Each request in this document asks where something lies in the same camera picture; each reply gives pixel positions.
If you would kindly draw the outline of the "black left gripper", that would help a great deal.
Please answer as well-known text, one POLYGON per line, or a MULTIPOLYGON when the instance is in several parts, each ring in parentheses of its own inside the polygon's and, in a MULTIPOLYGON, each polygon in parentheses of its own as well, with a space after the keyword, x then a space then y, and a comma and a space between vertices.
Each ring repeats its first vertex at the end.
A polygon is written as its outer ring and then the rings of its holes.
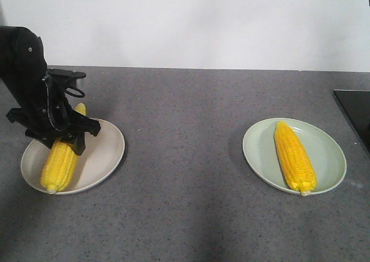
POLYGON ((79 116, 77 127, 80 132, 64 136, 63 133, 72 117, 66 95, 83 98, 85 94, 76 87, 76 81, 85 77, 84 72, 55 68, 35 79, 20 73, 7 74, 5 84, 19 107, 8 111, 6 117, 10 122, 25 127, 28 136, 42 139, 49 149, 59 140, 81 156, 86 149, 85 132, 98 135, 101 130, 99 121, 79 116))

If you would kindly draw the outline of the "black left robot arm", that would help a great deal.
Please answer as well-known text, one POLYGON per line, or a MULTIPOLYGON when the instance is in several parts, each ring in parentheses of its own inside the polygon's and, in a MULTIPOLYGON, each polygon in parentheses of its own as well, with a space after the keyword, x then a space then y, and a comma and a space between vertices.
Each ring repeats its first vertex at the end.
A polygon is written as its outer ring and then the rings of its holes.
POLYGON ((19 104, 6 117, 26 128, 25 134, 52 147, 56 139, 78 156, 86 145, 86 132, 97 136, 98 121, 77 112, 67 96, 83 98, 76 81, 84 72, 49 69, 39 36, 25 27, 1 27, 1 79, 19 104))

